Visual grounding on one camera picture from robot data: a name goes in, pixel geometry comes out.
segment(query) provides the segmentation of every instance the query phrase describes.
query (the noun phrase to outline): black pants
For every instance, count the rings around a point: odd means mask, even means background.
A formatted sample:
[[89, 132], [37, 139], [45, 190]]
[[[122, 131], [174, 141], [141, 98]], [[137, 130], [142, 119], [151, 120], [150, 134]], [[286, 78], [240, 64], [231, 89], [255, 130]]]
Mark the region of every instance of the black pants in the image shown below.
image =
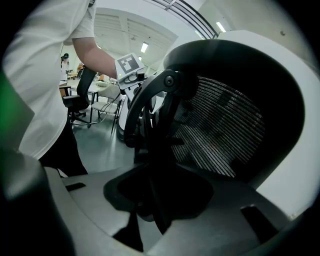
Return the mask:
[[68, 177], [88, 174], [79, 157], [69, 118], [59, 138], [39, 161], [44, 167], [60, 169]]

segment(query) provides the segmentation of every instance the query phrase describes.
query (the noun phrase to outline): chair backrest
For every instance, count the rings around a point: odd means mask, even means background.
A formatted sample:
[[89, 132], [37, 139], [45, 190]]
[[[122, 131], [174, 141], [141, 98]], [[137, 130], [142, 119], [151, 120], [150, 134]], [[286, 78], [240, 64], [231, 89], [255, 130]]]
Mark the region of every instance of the chair backrest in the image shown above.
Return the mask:
[[121, 99], [119, 86], [110, 84], [104, 90], [99, 91], [99, 96], [106, 97], [110, 100], [119, 101]]
[[196, 95], [173, 109], [167, 136], [184, 142], [171, 147], [178, 163], [257, 187], [298, 141], [304, 125], [299, 86], [263, 52], [200, 40], [174, 49], [164, 68], [195, 74], [199, 81]]
[[88, 90], [92, 81], [95, 78], [95, 75], [95, 71], [92, 71], [88, 67], [85, 67], [82, 71], [82, 76], [79, 81], [78, 87], [76, 88], [76, 93], [80, 95], [82, 98], [86, 99], [88, 102]]

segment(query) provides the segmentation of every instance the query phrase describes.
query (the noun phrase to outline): curved black bracket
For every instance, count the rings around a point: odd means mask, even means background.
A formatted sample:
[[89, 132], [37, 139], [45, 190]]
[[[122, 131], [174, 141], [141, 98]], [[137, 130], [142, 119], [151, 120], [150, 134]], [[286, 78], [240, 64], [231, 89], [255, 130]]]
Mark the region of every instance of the curved black bracket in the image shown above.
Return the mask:
[[123, 134], [125, 144], [130, 148], [136, 146], [135, 130], [139, 114], [153, 96], [160, 92], [166, 92], [175, 94], [181, 99], [189, 100], [196, 94], [198, 83], [196, 76], [189, 75], [187, 77], [184, 72], [176, 72], [170, 69], [148, 77], [139, 87], [131, 102]]

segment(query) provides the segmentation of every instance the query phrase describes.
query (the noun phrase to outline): screw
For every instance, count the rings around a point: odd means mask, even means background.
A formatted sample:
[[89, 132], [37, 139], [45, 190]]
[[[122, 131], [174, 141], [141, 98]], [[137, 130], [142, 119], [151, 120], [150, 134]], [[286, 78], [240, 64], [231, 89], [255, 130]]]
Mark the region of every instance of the screw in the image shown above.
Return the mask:
[[171, 75], [168, 75], [164, 79], [164, 84], [167, 87], [171, 87], [171, 86], [173, 86], [175, 84], [175, 80]]

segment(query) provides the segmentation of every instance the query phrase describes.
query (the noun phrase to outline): metal railing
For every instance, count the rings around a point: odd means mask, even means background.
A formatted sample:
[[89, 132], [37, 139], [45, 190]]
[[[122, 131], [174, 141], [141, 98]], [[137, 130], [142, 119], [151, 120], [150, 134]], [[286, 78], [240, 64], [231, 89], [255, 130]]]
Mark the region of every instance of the metal railing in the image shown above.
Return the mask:
[[192, 26], [202, 39], [214, 39], [218, 33], [210, 23], [191, 5], [183, 0], [145, 0], [154, 2], [160, 8], [175, 15], [185, 23]]

